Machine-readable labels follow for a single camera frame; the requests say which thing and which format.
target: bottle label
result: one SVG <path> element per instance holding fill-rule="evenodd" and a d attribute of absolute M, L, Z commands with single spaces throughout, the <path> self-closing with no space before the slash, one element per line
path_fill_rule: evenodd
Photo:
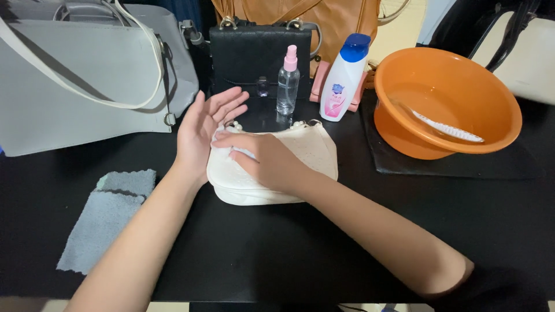
<path fill-rule="evenodd" d="M 326 116 L 339 116 L 346 97 L 346 94 L 343 93 L 344 88 L 345 87 L 340 84 L 334 84 L 331 87 L 330 95 L 327 96 L 326 103 L 324 104 L 324 113 Z"/>

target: pink wallet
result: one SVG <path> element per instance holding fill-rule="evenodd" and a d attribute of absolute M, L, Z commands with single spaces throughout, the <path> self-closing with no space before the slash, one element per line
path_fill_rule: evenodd
<path fill-rule="evenodd" d="M 320 103 L 320 95 L 322 94 L 322 89 L 324 88 L 324 82 L 326 81 L 327 74 L 330 71 L 330 63 L 325 61 L 320 61 L 318 69 L 316 70 L 316 75 L 314 76 L 314 84 L 312 85 L 312 91 L 310 92 L 310 101 Z M 352 99 L 351 104 L 349 104 L 348 110 L 356 112 L 359 108 L 360 98 L 362 96 L 362 84 L 366 79 L 368 73 L 362 73 L 362 78 L 360 78 L 359 87 L 356 90 L 355 97 Z"/>

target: hand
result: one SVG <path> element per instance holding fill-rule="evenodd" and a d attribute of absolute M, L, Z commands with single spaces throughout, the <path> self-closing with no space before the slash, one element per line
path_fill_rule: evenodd
<path fill-rule="evenodd" d="M 234 87 L 213 95 L 205 102 L 204 93 L 199 91 L 179 127 L 175 164 L 184 166 L 181 170 L 186 170 L 186 174 L 194 175 L 202 184 L 206 183 L 212 135 L 218 125 L 246 112 L 246 105 L 241 104 L 248 98 L 247 92 Z"/>
<path fill-rule="evenodd" d="M 256 160 L 242 152 L 229 154 L 245 171 L 265 187 L 299 196 L 299 183 L 314 171 L 306 166 L 279 139 L 271 134 L 234 134 L 227 131 L 216 134 L 215 147 L 238 147 L 254 154 Z"/>

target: blue bottle cap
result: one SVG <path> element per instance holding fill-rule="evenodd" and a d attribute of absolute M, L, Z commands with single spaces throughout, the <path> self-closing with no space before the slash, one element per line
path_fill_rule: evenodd
<path fill-rule="evenodd" d="M 347 37 L 345 44 L 339 51 L 341 57 L 349 63 L 355 63 L 366 57 L 370 46 L 370 36 L 353 33 Z"/>

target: brown leather bag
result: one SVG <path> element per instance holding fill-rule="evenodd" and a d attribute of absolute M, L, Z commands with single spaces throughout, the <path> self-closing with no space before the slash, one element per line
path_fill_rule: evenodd
<path fill-rule="evenodd" d="M 290 21 L 318 23 L 322 29 L 322 45 L 318 55 L 333 63 L 345 39 L 351 33 L 376 38 L 380 0 L 212 0 L 218 22 L 225 16 L 237 16 L 260 25 Z M 311 48 L 316 49 L 318 36 L 313 31 Z M 314 77 L 318 63 L 310 63 Z"/>

